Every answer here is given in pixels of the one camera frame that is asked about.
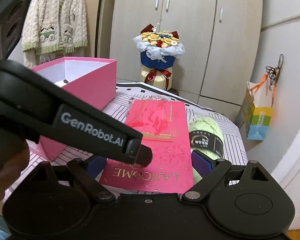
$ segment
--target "yarn label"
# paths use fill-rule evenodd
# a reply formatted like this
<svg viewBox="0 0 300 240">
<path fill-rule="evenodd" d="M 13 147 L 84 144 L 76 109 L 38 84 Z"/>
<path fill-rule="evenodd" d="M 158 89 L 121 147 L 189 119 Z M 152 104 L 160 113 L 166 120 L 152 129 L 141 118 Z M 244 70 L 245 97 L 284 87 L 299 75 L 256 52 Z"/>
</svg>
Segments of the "yarn label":
<svg viewBox="0 0 300 240">
<path fill-rule="evenodd" d="M 223 143 L 218 136 L 207 131 L 193 131 L 189 139 L 191 148 L 206 149 L 223 158 Z"/>
</svg>

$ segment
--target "cable knit cardigan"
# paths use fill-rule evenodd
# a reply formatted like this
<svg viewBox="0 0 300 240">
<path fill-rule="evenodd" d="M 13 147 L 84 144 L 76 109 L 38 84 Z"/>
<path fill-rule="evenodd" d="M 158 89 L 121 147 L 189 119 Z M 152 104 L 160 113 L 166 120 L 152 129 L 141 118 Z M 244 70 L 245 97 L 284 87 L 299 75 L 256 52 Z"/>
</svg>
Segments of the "cable knit cardigan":
<svg viewBox="0 0 300 240">
<path fill-rule="evenodd" d="M 84 0 L 31 0 L 22 33 L 24 52 L 72 53 L 87 44 Z"/>
</svg>

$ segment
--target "human hand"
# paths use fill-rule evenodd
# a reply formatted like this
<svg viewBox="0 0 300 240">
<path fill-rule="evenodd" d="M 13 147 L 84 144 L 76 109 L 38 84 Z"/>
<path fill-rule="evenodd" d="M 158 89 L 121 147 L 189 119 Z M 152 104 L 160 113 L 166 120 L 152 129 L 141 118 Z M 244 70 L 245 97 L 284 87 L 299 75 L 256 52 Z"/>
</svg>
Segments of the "human hand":
<svg viewBox="0 0 300 240">
<path fill-rule="evenodd" d="M 29 147 L 24 143 L 23 150 L 7 160 L 0 169 L 0 201 L 4 198 L 5 190 L 10 187 L 19 177 L 29 163 Z"/>
</svg>

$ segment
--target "open pink box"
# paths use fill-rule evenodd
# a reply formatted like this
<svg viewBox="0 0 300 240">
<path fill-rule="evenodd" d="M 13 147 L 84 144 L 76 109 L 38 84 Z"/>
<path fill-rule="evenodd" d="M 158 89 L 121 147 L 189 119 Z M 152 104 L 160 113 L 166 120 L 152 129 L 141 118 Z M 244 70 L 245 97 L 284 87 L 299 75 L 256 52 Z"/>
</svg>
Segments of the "open pink box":
<svg viewBox="0 0 300 240">
<path fill-rule="evenodd" d="M 52 83 L 67 80 L 69 83 L 63 83 L 62 89 L 99 110 L 115 97 L 116 69 L 116 60 L 92 57 L 63 57 L 32 68 Z M 66 147 L 44 136 L 40 137 L 38 145 L 28 144 L 31 151 L 49 161 Z"/>
</svg>

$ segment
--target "blue flower box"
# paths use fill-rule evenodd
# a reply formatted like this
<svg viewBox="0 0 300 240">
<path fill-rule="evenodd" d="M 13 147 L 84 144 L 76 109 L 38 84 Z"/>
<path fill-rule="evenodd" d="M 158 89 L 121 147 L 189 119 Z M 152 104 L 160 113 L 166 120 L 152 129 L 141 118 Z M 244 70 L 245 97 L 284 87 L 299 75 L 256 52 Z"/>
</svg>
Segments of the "blue flower box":
<svg viewBox="0 0 300 240">
<path fill-rule="evenodd" d="M 147 54 L 146 51 L 140 53 L 141 58 L 141 64 L 143 66 L 149 67 L 149 68 L 155 68 L 155 69 L 166 69 L 168 67 L 172 67 L 175 61 L 175 57 L 173 56 L 164 56 L 164 60 L 166 62 L 163 62 L 162 60 L 151 60 Z"/>
</svg>

